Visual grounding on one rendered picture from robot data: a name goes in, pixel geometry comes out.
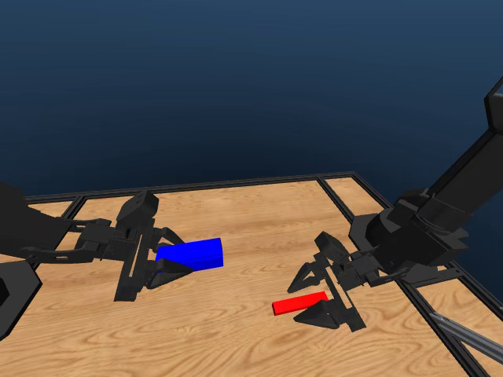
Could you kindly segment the thin red peg bar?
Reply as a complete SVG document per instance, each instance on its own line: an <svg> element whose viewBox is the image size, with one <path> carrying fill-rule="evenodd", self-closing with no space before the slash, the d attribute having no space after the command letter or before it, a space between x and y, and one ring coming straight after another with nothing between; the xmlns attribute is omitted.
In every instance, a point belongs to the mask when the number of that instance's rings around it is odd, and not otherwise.
<svg viewBox="0 0 503 377"><path fill-rule="evenodd" d="M320 301L328 301L329 298L324 291L315 292L308 295L301 295L293 298L276 301L272 303L274 316L292 313L307 309Z"/></svg>

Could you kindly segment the blue hollow socket block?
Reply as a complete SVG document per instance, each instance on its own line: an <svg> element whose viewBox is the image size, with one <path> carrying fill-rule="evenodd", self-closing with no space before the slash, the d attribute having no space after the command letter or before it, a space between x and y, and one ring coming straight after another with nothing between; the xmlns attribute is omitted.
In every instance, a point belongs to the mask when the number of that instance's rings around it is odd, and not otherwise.
<svg viewBox="0 0 503 377"><path fill-rule="evenodd" d="M195 272L224 266L220 238L159 247L156 260L161 258L186 265Z"/></svg>

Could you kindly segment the grey metal strut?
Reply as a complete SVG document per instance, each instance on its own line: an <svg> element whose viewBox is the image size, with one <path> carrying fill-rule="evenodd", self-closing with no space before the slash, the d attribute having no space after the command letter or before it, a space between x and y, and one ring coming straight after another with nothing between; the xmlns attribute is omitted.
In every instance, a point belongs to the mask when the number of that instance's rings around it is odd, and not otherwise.
<svg viewBox="0 0 503 377"><path fill-rule="evenodd" d="M499 364L503 365L503 346L486 338L480 333L473 331L448 317L433 312L430 314L434 322L453 335L456 339L470 345L475 350L483 353Z"/></svg>

